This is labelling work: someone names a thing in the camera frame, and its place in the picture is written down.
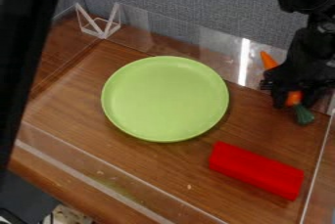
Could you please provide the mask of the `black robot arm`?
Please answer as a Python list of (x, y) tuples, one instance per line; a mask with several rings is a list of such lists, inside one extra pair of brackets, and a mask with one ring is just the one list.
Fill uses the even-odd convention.
[(271, 91), (273, 107), (283, 109), (288, 94), (303, 92), (309, 108), (335, 88), (335, 0), (277, 0), (280, 9), (307, 15), (293, 36), (281, 65), (264, 73), (261, 86)]

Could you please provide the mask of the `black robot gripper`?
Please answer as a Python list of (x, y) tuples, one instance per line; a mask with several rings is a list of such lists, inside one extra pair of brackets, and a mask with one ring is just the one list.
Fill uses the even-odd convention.
[(259, 86), (272, 90), (275, 109), (285, 107), (288, 91), (295, 90), (304, 90), (303, 105), (311, 108), (335, 87), (335, 30), (299, 29), (287, 59), (263, 75)]

